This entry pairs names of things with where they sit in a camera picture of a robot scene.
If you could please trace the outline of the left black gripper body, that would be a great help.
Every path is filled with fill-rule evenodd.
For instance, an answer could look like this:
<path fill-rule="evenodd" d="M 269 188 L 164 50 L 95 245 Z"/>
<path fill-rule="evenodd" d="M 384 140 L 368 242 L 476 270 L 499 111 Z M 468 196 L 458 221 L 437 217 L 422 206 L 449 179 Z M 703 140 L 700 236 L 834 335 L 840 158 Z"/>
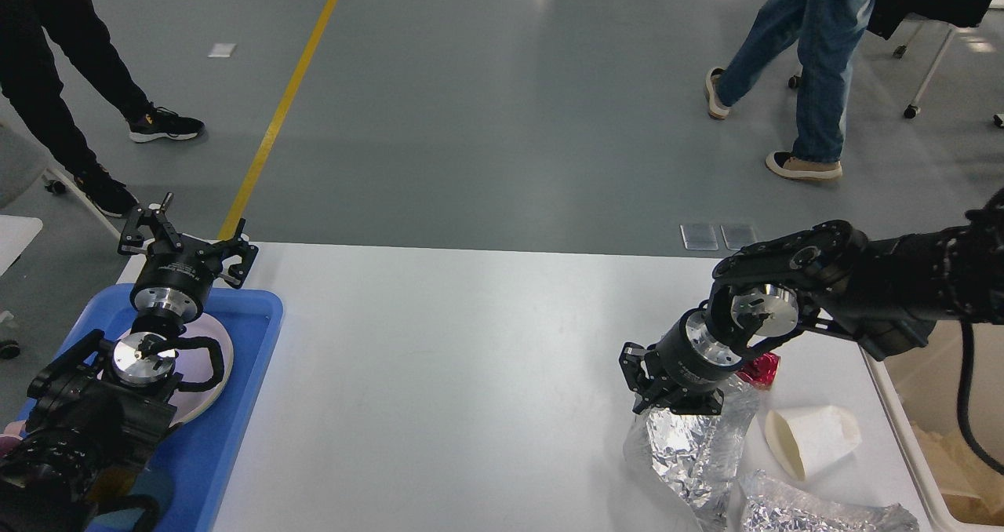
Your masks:
<path fill-rule="evenodd" d="M 205 240 L 182 238 L 180 247 L 153 242 L 147 247 L 146 264 L 130 300 L 140 314 L 162 309 L 180 320 L 193 321 L 203 314 L 212 284 L 221 272 L 222 257 Z"/>

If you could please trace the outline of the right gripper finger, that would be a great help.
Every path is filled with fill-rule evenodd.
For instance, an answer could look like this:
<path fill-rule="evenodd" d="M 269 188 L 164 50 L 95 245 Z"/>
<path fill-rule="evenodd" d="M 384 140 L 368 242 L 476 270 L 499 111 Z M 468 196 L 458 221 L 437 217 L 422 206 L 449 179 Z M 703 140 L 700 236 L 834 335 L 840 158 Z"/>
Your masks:
<path fill-rule="evenodd" d="M 685 393 L 677 388 L 657 400 L 657 406 L 677 415 L 720 415 L 725 394 L 720 388 L 708 393 Z"/>
<path fill-rule="evenodd" d="M 625 342 L 618 355 L 618 364 L 623 371 L 625 384 L 635 394 L 634 414 L 642 414 L 650 407 L 659 406 L 667 395 L 667 379 L 660 363 L 655 345 L 643 347 L 634 342 Z"/>

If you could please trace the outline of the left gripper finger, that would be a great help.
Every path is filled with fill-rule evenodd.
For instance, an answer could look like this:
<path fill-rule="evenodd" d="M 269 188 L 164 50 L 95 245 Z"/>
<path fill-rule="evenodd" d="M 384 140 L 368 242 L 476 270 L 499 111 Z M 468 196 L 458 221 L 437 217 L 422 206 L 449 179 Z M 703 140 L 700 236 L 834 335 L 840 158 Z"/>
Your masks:
<path fill-rule="evenodd" d="M 118 254 L 179 253 L 184 249 L 180 234 L 166 217 L 166 210 L 173 201 L 173 193 L 168 192 L 157 206 L 135 206 L 126 213 Z"/>
<path fill-rule="evenodd" d="M 223 279 L 234 289 L 244 286 L 259 253 L 258 246 L 244 236 L 245 225 L 245 218 L 240 218 L 229 239 L 208 243 L 200 249 L 200 263 L 208 268 L 212 280 Z"/>

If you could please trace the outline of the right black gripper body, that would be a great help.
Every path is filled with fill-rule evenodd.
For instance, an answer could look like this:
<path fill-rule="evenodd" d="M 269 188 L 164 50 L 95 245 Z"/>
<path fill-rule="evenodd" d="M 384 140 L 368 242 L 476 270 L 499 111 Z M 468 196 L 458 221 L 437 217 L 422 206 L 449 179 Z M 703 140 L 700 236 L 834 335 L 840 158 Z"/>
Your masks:
<path fill-rule="evenodd" d="M 704 309 L 692 309 L 655 345 L 650 375 L 685 395 L 710 394 L 745 363 L 711 335 Z"/>

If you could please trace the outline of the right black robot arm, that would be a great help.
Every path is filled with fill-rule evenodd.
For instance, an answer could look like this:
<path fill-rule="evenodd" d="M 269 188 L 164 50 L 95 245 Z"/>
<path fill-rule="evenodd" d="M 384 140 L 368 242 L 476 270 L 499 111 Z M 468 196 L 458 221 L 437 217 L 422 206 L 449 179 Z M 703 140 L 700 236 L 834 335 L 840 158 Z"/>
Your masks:
<path fill-rule="evenodd" d="M 709 296 L 660 341 L 628 342 L 618 356 L 632 411 L 718 415 L 729 376 L 810 332 L 856 342 L 883 361 L 928 343 L 938 321 L 956 321 L 963 359 L 958 426 L 973 454 L 1002 471 L 969 422 L 976 324 L 1002 323 L 1002 193 L 968 210 L 966 223 L 933 234 L 870 240 L 831 220 L 719 261 Z"/>

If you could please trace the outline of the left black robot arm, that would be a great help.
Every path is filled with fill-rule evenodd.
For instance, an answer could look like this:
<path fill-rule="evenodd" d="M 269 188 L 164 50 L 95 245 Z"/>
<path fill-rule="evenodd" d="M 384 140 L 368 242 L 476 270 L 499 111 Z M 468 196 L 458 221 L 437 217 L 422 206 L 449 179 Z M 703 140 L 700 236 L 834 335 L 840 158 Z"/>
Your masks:
<path fill-rule="evenodd" d="M 118 252 L 146 264 L 130 292 L 136 318 L 111 341 L 90 331 L 36 375 L 25 437 L 2 457 L 4 531 L 83 531 L 98 516 L 137 511 L 136 531 L 160 522 L 160 503 L 133 484 L 172 435 L 178 392 L 214 392 L 226 379 L 216 339 L 187 336 L 216 279 L 243 286 L 258 249 L 238 221 L 205 242 L 166 217 L 172 196 L 126 215 Z"/>

